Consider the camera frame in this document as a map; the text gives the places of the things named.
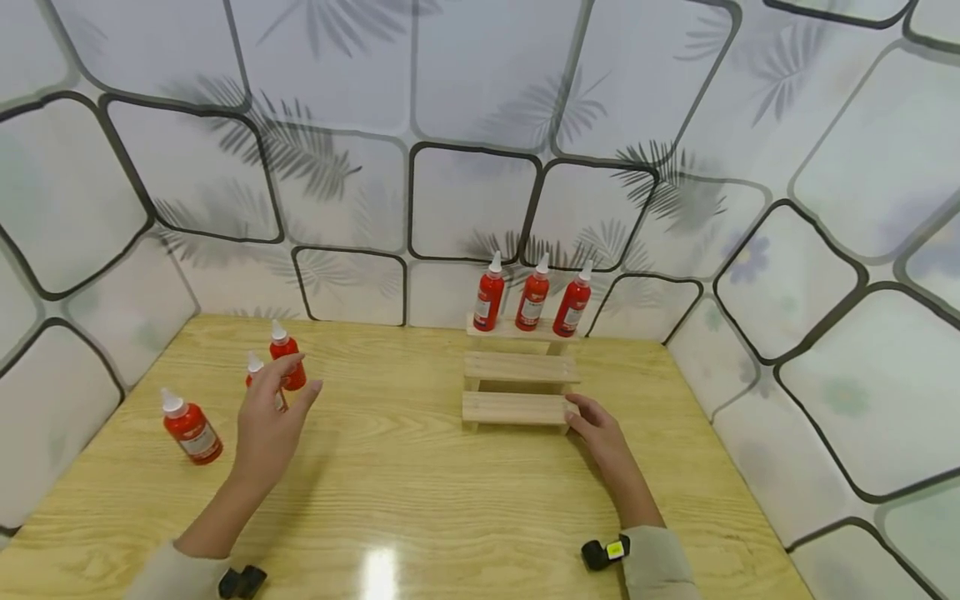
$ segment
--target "red bottle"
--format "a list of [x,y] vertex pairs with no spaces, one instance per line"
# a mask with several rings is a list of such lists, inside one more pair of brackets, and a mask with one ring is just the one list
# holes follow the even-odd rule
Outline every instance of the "red bottle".
[[561,337],[568,338],[577,330],[580,318],[584,316],[587,301],[590,300],[590,271],[593,261],[588,260],[584,270],[580,272],[570,284],[566,286],[564,300],[557,311],[557,319],[553,322],[553,332]]
[[503,268],[500,266],[500,251],[493,253],[493,261],[487,272],[480,277],[477,304],[473,308],[473,326],[480,331],[491,331],[496,326],[503,300]]
[[[253,353],[253,350],[247,354],[247,387],[250,387],[250,384],[253,383],[253,376],[260,372],[263,369],[263,361]],[[276,388],[276,394],[274,395],[274,406],[281,413],[287,412],[287,409],[290,408],[287,405],[287,398],[283,397],[283,390]]]
[[163,395],[163,426],[193,464],[206,465],[217,460],[224,444],[206,420],[204,411],[196,404],[185,403],[166,388],[160,390],[160,394]]
[[[277,360],[280,356],[287,354],[296,354],[300,351],[297,347],[297,340],[287,335],[286,330],[280,325],[279,321],[274,319],[273,342],[270,344],[270,355]],[[306,371],[303,369],[303,363],[297,363],[294,369],[287,375],[289,381],[283,386],[284,390],[299,390],[306,385]]]
[[527,277],[527,282],[523,285],[523,297],[520,298],[520,306],[516,309],[517,329],[533,331],[540,322],[546,293],[550,291],[550,281],[546,278],[550,272],[549,264],[550,253],[546,252],[540,258],[537,269]]

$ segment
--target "light wood grain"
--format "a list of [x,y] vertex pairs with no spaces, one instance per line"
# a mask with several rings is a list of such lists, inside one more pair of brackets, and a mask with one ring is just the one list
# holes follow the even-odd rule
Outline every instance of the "light wood grain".
[[[578,556],[617,522],[574,434],[462,427],[463,331],[285,325],[325,387],[236,548],[270,575],[258,598],[621,597],[617,569],[589,573]],[[269,336],[264,320],[192,320],[0,553],[0,598],[120,598],[227,475],[246,351]],[[704,597],[809,600],[669,354],[587,339],[578,364],[577,391],[620,419]],[[186,462],[160,423],[162,386],[202,404],[220,459]]]
[[466,352],[464,377],[518,383],[580,383],[577,364],[568,356]]
[[563,396],[464,392],[464,422],[513,425],[566,425],[564,415],[580,412]]
[[481,331],[473,326],[473,313],[467,315],[467,335],[477,338],[501,338],[507,340],[526,340],[528,342],[550,342],[557,345],[574,344],[583,339],[579,331],[568,338],[553,332],[553,319],[540,319],[533,331],[524,331],[516,327],[510,319],[497,319],[490,331]]

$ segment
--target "white nozzle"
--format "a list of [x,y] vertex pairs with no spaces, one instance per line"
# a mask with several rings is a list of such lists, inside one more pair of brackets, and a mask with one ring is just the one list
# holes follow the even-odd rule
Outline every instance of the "white nozzle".
[[186,412],[183,398],[166,388],[160,388],[160,395],[163,396],[163,413],[167,417],[179,417]]
[[541,275],[550,273],[550,252],[544,252],[543,256],[540,257],[540,262],[537,263],[537,273]]
[[253,350],[247,352],[247,372],[258,372],[263,369],[263,361]]
[[490,267],[487,269],[491,273],[500,273],[503,271],[503,267],[500,266],[500,251],[493,253],[493,260],[490,263]]
[[282,342],[287,339],[287,330],[283,328],[283,325],[280,324],[280,321],[274,319],[274,333],[273,337],[278,342]]
[[582,281],[590,281],[590,273],[593,271],[593,261],[587,260],[587,263],[584,265],[584,270],[580,272],[577,277]]

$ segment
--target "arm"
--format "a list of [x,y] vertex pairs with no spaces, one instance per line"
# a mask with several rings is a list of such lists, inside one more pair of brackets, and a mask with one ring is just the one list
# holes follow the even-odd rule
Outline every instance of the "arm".
[[227,481],[173,543],[160,546],[127,590],[126,600],[209,600],[230,551],[253,513],[283,476],[322,381],[311,381],[286,413],[274,406],[281,377],[303,354],[270,363],[247,390],[237,419],[237,451]]
[[630,538],[623,572],[631,600],[700,600],[684,549],[666,528],[619,423],[596,400],[579,394],[566,399],[580,408],[580,415],[567,413],[567,422],[599,467]]

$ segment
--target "wooden plank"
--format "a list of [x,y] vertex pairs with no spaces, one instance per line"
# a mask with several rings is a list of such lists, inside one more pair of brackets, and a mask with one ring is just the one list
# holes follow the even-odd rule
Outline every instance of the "wooden plank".
[[580,383],[577,363],[569,356],[465,352],[464,377],[481,381]]
[[517,329],[514,320],[501,316],[496,321],[492,331],[480,331],[473,326],[473,313],[467,315],[467,335],[479,338],[500,338],[504,340],[527,340],[528,342],[551,342],[552,344],[566,345],[579,342],[583,339],[580,331],[565,338],[553,332],[553,319],[540,319],[540,324],[533,331]]
[[464,392],[463,420],[468,423],[565,426],[567,411],[580,411],[563,396]]

